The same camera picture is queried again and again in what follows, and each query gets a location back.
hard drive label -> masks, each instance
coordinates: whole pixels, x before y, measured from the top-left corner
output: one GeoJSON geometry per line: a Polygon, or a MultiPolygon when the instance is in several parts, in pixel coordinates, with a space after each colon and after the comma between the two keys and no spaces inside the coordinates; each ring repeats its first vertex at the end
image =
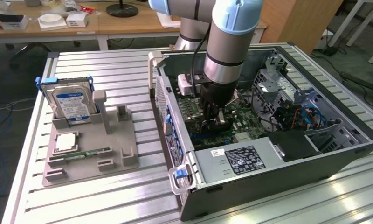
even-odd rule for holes
{"type": "Polygon", "coordinates": [[[89,117],[87,105],[83,103],[83,93],[67,93],[56,96],[65,118],[69,120],[84,120],[89,117]]]}
{"type": "Polygon", "coordinates": [[[225,151],[227,159],[235,174],[244,174],[265,168],[264,162],[253,146],[225,151]]]}

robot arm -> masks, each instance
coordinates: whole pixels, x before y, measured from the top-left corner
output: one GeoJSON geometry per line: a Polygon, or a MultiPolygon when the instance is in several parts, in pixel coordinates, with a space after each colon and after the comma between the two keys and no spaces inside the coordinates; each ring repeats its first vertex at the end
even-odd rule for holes
{"type": "Polygon", "coordinates": [[[221,131],[233,122],[224,120],[223,111],[233,96],[263,0],[149,0],[149,5],[164,14],[212,23],[204,64],[209,82],[201,84],[200,97],[205,125],[221,131]]]}

